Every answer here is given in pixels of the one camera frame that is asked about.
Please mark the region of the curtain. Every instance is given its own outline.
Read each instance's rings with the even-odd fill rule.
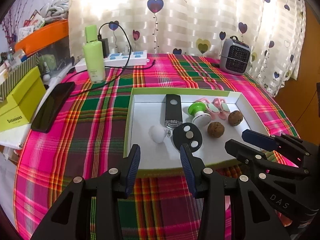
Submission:
[[[72,0],[70,50],[83,55],[84,27],[118,22],[135,51],[220,58],[226,38],[248,44],[247,73],[275,96],[297,78],[304,40],[304,0]],[[117,25],[102,28],[110,52],[122,52],[126,38]]]

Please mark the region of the power strip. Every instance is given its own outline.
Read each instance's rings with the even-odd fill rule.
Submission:
[[[107,58],[104,58],[104,65],[110,67],[123,67],[127,63],[128,55],[122,55],[122,53],[110,54]],[[144,66],[149,62],[147,59],[146,51],[132,52],[128,66]],[[87,70],[85,59],[81,59],[75,66],[77,72]]]

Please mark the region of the gray fan heater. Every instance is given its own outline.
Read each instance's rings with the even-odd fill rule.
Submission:
[[[236,36],[232,36],[223,43],[220,69],[230,74],[242,75],[247,68],[249,58],[249,46],[239,41]]]

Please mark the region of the plaid tablecloth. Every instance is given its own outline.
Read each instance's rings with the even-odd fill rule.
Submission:
[[[99,176],[123,157],[132,87],[239,91],[258,113],[270,134],[285,132],[297,135],[278,104],[249,76],[223,73],[212,67],[215,60],[206,57],[149,54],[148,58],[148,65],[156,60],[152,68],[125,70],[113,84],[69,98],[48,134],[29,133],[18,164],[14,189],[16,227],[24,239],[30,239],[47,210],[73,177],[88,179]],[[107,81],[119,71],[108,70]],[[76,83],[74,94],[92,86],[87,73],[78,74],[71,81]],[[292,165],[277,153],[271,154],[269,159]],[[234,166],[219,172],[237,177],[241,168]],[[202,205],[202,200],[196,200],[189,194],[184,177],[136,179],[129,199],[119,201],[124,238],[196,239]],[[226,239],[230,238],[230,226],[228,209]],[[92,239],[94,236],[92,219]]]

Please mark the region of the green bottle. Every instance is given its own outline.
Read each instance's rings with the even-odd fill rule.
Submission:
[[[97,26],[89,25],[85,28],[87,43],[83,46],[85,63],[93,84],[102,83],[106,79],[103,62],[102,42],[97,40]]]

